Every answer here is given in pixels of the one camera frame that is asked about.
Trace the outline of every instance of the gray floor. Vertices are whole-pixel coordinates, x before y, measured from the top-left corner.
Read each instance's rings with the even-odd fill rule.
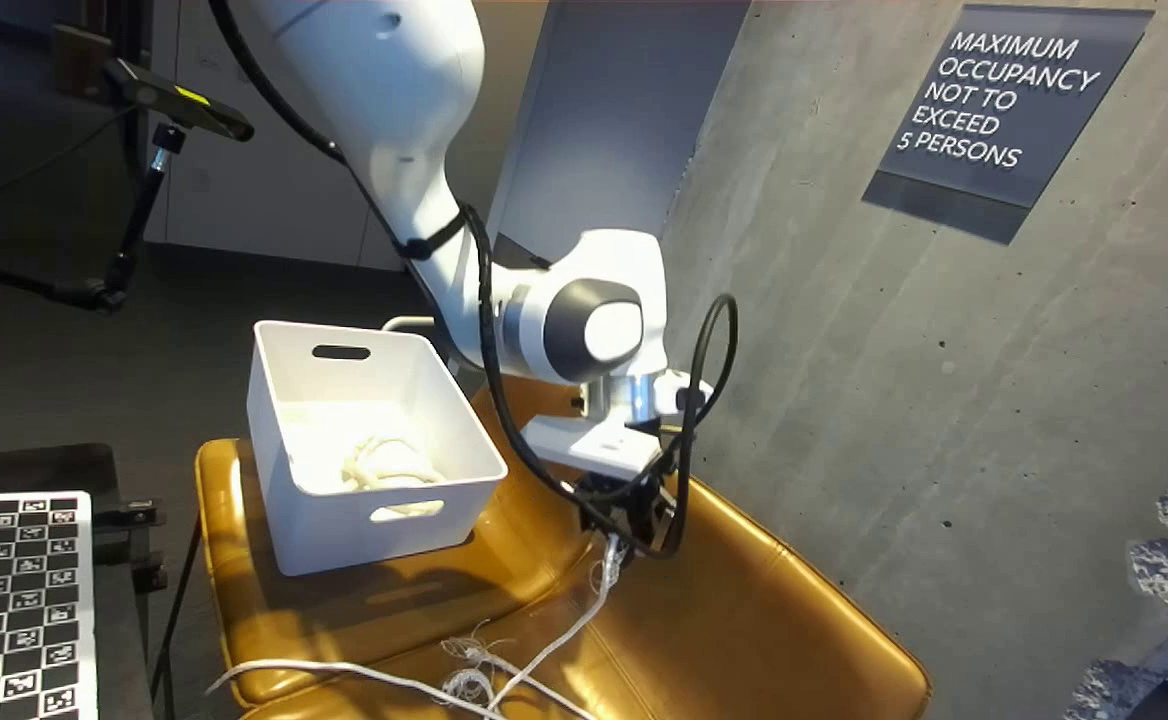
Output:
[[[37,150],[64,150],[110,119],[110,107],[45,93],[45,50],[0,43],[0,179],[25,171]],[[59,282],[105,267],[132,199],[122,128],[0,191],[0,263]],[[151,545],[177,579],[194,530],[194,452],[214,437],[245,431],[251,320],[384,323],[391,311],[420,311],[406,276],[181,248],[143,251],[130,309],[116,318],[0,288],[0,452],[110,444],[122,491],[160,503],[166,523]],[[169,595],[151,602],[151,633],[169,618]],[[232,718],[227,698],[204,702],[221,650],[201,568],[172,652],[177,718]]]

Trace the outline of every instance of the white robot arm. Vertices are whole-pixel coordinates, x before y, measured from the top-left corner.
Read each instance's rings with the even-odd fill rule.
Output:
[[[471,0],[251,0],[332,128],[415,282],[479,364],[479,244],[443,161],[468,119],[485,39]],[[580,421],[535,421],[530,440],[561,466],[636,477],[659,444],[663,262],[647,232],[584,232],[551,267],[491,267],[502,373],[587,385]]]

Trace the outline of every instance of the mustard yellow chair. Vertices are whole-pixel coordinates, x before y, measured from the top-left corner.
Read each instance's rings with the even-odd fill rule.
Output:
[[[561,389],[510,392],[524,416],[574,414]],[[477,414],[502,444],[491,407],[477,402]],[[594,603],[597,549],[516,462],[468,545],[297,579],[271,564],[245,440],[198,452],[198,496],[227,670],[354,661],[442,685],[465,670],[443,641],[530,664]],[[913,720],[929,702],[923,674],[891,638],[702,486],[680,555],[629,564],[604,612],[535,680],[611,720]],[[407,689],[325,674],[245,674],[232,698],[247,720],[465,718]],[[524,685],[506,718],[574,711]]]

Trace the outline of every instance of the sign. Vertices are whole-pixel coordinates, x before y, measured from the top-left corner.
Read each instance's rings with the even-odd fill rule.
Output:
[[[961,14],[866,199],[1007,244],[1154,14]]]

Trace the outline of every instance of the white basket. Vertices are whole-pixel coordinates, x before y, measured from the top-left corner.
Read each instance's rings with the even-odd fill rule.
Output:
[[[284,575],[461,545],[510,474],[406,333],[262,320],[247,431]]]

